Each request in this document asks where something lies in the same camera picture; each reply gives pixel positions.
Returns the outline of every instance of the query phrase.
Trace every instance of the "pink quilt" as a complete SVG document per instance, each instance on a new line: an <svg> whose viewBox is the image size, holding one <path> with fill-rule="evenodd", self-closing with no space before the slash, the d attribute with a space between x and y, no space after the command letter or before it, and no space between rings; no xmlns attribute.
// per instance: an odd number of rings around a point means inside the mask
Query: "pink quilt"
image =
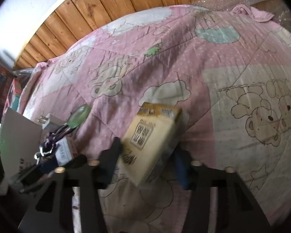
<svg viewBox="0 0 291 233"><path fill-rule="evenodd" d="M273 223L291 205L291 34L271 18L245 6L127 15L38 64L19 112L66 120L92 106L74 137L78 152L95 159L125 134L144 101L182 107L182 148L210 167L234 167ZM181 232L190 192L172 169L146 190L117 169L100 191L109 232Z"/></svg>

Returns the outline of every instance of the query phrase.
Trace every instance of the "yellow box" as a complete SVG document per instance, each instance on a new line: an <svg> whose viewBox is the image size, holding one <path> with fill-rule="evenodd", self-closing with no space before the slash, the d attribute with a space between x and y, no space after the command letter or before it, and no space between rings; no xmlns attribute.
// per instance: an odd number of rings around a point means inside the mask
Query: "yellow box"
<svg viewBox="0 0 291 233"><path fill-rule="evenodd" d="M143 103L122 139L119 160L130 180L140 186L158 177L178 143L182 110Z"/></svg>

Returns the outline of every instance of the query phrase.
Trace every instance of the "wooden ceiling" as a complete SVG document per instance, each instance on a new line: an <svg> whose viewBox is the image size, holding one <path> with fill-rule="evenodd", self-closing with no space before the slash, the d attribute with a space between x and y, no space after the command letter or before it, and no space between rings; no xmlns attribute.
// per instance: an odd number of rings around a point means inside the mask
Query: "wooden ceiling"
<svg viewBox="0 0 291 233"><path fill-rule="evenodd" d="M39 27L19 56L15 69L64 54L93 30L136 11L196 0L65 0Z"/></svg>

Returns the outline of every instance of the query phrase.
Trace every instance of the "cardboard box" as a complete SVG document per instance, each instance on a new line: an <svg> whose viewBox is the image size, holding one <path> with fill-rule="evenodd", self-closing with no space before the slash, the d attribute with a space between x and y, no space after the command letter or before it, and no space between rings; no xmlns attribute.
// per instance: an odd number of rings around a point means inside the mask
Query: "cardboard box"
<svg viewBox="0 0 291 233"><path fill-rule="evenodd" d="M17 79L13 79L12 84L9 89L9 94L5 100L3 113L5 113L7 108L11 108L17 111L21 93L22 93L22 89L21 89L19 81Z"/></svg>
<svg viewBox="0 0 291 233"><path fill-rule="evenodd" d="M143 103L122 139L119 160L136 186L157 178L178 143L176 136L182 110L173 106Z"/></svg>
<svg viewBox="0 0 291 233"><path fill-rule="evenodd" d="M36 164L34 154L39 151L48 133L41 125L7 108L0 128L0 157L5 178L9 182L13 182L11 177L16 173ZM64 137L57 144L59 149L55 156L58 165L64 165L77 155L71 137Z"/></svg>

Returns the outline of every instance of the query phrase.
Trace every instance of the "bubble wrap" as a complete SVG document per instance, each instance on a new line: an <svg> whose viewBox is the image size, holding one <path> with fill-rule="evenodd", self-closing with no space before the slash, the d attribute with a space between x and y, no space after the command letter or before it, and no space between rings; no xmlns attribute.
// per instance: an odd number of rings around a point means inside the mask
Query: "bubble wrap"
<svg viewBox="0 0 291 233"><path fill-rule="evenodd" d="M214 11L231 11L238 4L273 13L273 21L291 32L291 12L282 0L198 0L193 3Z"/></svg>

